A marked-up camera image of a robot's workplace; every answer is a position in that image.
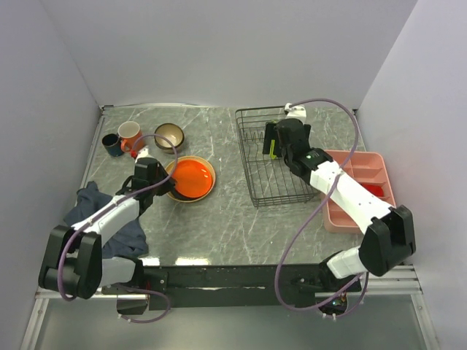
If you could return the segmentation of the green plate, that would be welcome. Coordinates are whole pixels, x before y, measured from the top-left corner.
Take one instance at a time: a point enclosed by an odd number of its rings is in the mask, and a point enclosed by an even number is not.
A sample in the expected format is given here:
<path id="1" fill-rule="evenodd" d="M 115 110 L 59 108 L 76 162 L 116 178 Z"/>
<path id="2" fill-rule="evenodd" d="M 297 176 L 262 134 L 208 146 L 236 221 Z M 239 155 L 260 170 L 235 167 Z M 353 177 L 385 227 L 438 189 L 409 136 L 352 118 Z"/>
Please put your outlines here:
<path id="1" fill-rule="evenodd" d="M 272 139 L 269 148 L 269 156 L 272 160 L 275 160 L 277 156 L 275 155 L 275 140 Z"/>

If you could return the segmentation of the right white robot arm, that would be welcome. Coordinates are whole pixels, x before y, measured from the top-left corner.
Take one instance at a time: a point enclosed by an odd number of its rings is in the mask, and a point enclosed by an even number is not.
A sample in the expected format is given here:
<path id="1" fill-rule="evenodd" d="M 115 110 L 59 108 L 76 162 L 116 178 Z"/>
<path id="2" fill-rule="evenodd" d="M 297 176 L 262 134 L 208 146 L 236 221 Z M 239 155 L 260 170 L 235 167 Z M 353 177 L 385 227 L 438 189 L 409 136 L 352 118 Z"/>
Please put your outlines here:
<path id="1" fill-rule="evenodd" d="M 269 122 L 263 151 L 282 159 L 293 175 L 323 194 L 325 210 L 337 210 L 340 218 L 353 222 L 363 234 L 360 246 L 320 263 L 320 284 L 336 290 L 361 273 L 385 275 L 416 252 L 412 213 L 396 206 L 390 195 L 368 189 L 369 185 L 390 189 L 381 156 L 311 147 L 310 132 L 310 125 L 298 118 Z"/>

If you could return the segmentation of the orange plate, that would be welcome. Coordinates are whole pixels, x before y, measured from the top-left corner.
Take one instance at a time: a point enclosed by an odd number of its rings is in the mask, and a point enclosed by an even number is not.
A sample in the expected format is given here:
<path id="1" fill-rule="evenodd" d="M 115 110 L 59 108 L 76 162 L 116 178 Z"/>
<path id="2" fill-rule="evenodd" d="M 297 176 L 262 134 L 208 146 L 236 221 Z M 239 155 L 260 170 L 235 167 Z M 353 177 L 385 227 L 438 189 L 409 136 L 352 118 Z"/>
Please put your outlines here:
<path id="1" fill-rule="evenodd" d="M 186 198 L 203 197 L 214 184 L 214 176 L 207 163 L 194 158 L 181 160 L 172 177 L 176 181 L 175 189 Z"/>

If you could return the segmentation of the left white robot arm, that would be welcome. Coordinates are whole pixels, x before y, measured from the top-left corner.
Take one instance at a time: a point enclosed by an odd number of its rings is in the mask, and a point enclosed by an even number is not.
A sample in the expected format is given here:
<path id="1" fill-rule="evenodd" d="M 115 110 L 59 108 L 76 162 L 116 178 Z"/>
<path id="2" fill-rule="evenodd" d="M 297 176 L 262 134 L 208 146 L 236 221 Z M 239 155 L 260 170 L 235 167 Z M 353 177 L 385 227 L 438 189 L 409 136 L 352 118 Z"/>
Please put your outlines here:
<path id="1" fill-rule="evenodd" d="M 134 173 L 102 209 L 70 227 L 50 232 L 39 270 L 42 289 L 59 292 L 64 300 L 88 299 L 98 288 L 121 284 L 141 291 L 146 283 L 141 260 L 121 254 L 105 259 L 103 247 L 121 228 L 152 206 L 153 198 L 174 189 L 174 180 L 153 157 L 135 162 Z"/>

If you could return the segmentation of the clear glass plate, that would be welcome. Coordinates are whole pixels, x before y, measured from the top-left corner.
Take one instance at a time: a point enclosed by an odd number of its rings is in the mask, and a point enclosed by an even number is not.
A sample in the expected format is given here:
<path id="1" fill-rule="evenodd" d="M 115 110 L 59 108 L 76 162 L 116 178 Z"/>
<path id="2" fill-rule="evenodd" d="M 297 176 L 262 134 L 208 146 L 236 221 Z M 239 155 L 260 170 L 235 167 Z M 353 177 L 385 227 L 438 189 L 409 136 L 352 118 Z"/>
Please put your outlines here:
<path id="1" fill-rule="evenodd" d="M 293 170 L 294 168 L 296 168 L 297 164 L 296 162 L 294 161 L 294 159 L 290 158 L 290 157 L 284 157 L 284 163 L 285 165 L 290 169 L 290 170 Z"/>

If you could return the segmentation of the orange mug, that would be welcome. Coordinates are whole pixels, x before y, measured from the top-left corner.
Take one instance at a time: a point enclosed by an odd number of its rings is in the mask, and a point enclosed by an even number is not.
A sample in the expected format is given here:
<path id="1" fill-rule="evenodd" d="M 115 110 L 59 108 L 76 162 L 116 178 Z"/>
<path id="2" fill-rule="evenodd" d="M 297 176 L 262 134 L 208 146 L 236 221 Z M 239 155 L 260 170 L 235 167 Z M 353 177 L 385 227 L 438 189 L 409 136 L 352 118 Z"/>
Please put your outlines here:
<path id="1" fill-rule="evenodd" d="M 122 123 L 117 130 L 117 134 L 120 137 L 120 148 L 123 152 L 130 152 L 131 150 L 138 152 L 145 146 L 144 139 L 136 142 L 142 136 L 141 127 L 137 122 L 126 121 Z"/>

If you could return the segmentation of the dark brown patterned bowl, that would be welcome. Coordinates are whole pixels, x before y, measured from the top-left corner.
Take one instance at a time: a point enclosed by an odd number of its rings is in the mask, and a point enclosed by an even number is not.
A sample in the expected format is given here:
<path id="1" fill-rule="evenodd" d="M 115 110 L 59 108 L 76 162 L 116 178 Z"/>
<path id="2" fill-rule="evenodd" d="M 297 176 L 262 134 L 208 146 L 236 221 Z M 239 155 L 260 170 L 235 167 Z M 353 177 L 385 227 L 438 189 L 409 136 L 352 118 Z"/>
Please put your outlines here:
<path id="1" fill-rule="evenodd" d="M 185 143 L 185 134 L 178 125 L 174 123 L 161 124 L 155 129 L 155 133 L 158 134 L 158 136 L 154 137 L 155 145 L 163 152 L 174 153 L 170 144 L 175 147 L 177 152 L 182 150 Z"/>

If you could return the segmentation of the beige plate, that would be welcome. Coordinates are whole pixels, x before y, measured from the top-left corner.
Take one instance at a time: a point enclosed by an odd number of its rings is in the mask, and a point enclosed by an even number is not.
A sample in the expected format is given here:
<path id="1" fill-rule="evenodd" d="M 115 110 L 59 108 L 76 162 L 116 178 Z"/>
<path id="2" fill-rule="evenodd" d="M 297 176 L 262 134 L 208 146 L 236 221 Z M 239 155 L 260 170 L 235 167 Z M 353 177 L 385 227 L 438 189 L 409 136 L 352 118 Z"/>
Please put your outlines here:
<path id="1" fill-rule="evenodd" d="M 184 156 L 177 164 L 175 161 L 165 166 L 167 173 L 175 172 L 172 178 L 175 180 L 175 188 L 168 196 L 181 203 L 193 203 L 208 196 L 212 191 L 216 174 L 211 163 L 202 157 Z"/>

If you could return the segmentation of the dark blue mug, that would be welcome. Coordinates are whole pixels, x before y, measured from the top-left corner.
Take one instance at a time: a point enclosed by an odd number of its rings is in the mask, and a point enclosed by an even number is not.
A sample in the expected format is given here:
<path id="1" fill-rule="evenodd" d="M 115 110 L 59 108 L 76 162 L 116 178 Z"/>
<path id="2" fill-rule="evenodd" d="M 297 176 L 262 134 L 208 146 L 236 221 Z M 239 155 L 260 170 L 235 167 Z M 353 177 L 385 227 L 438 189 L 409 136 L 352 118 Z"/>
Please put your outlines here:
<path id="1" fill-rule="evenodd" d="M 123 155 L 121 149 L 121 139 L 116 133 L 109 133 L 101 140 L 102 145 L 111 157 L 120 157 Z"/>

